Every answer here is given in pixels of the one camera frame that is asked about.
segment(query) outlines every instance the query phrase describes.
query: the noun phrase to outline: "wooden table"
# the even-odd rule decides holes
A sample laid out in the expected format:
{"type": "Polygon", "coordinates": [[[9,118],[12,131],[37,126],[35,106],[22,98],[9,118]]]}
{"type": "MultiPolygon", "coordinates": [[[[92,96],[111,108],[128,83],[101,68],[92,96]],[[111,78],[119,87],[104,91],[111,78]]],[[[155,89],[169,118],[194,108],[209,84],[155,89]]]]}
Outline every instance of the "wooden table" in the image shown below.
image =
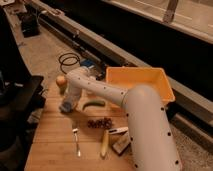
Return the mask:
{"type": "Polygon", "coordinates": [[[52,84],[46,104],[36,129],[33,144],[25,166],[26,171],[132,171],[131,149],[118,156],[111,145],[121,135],[110,135],[110,148],[105,160],[100,157],[103,130],[88,128],[87,121],[110,117],[113,127],[127,125],[123,111],[106,101],[105,107],[82,106],[90,99],[102,99],[83,91],[76,110],[70,114],[61,114],[58,107],[62,101],[58,87],[52,84]],[[82,156],[76,155],[76,144],[72,132],[72,121],[79,126],[78,136],[82,156]]]}

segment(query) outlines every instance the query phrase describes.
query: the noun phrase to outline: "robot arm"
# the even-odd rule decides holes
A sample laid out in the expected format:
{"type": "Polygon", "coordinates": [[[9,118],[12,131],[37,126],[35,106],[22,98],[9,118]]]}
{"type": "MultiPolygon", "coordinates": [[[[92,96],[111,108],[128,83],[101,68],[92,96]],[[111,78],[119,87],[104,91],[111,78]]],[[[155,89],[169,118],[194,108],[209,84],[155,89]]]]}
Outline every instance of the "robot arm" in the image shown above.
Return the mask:
{"type": "Polygon", "coordinates": [[[124,108],[137,171],[180,171],[182,165],[172,137],[163,103],[155,89],[139,85],[130,90],[89,78],[80,67],[67,74],[68,93],[60,106],[70,112],[80,99],[81,89],[94,92],[124,108]]]}

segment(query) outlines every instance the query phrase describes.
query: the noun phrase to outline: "fork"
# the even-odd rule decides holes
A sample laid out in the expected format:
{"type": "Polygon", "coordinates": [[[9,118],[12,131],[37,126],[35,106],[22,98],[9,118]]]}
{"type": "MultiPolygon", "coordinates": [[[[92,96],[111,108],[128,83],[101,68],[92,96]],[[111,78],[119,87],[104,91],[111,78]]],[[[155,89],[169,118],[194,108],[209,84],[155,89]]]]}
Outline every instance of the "fork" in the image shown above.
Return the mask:
{"type": "Polygon", "coordinates": [[[74,133],[74,136],[75,136],[76,154],[77,154],[78,157],[80,157],[81,156],[81,151],[80,151],[80,147],[79,147],[79,143],[78,143],[78,135],[77,135],[78,126],[77,126],[76,122],[72,123],[72,132],[74,133]]]}

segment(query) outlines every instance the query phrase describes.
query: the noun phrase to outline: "orange bin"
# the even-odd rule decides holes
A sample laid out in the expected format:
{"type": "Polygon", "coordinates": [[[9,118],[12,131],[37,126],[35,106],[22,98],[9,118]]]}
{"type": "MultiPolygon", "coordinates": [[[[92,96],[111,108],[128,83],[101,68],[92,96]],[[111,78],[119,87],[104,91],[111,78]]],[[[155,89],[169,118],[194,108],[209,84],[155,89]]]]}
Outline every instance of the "orange bin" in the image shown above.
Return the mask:
{"type": "Polygon", "coordinates": [[[138,84],[148,84],[158,91],[165,106],[175,101],[172,88],[162,68],[108,67],[106,82],[128,89],[138,84]]]}

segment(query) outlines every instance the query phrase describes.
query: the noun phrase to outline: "floor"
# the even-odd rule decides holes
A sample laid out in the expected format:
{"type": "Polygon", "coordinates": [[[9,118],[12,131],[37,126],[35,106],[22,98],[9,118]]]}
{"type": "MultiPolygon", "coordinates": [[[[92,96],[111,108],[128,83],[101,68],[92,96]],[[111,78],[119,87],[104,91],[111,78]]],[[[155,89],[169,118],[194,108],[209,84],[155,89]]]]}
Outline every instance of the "floor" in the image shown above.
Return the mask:
{"type": "MultiPolygon", "coordinates": [[[[58,57],[64,53],[73,52],[73,50],[41,26],[40,31],[40,35],[23,38],[21,31],[15,29],[14,35],[31,73],[44,76],[43,86],[47,90],[44,92],[44,96],[46,96],[50,83],[55,81],[56,76],[62,74],[58,57]]],[[[39,116],[41,111],[35,111],[35,113],[39,116]]],[[[181,115],[176,115],[172,119],[171,128],[184,171],[212,171],[213,138],[196,128],[181,115]]],[[[11,149],[0,154],[0,159],[5,161],[5,165],[11,171],[15,171],[15,167],[22,157],[23,151],[18,140],[11,149]]]]}

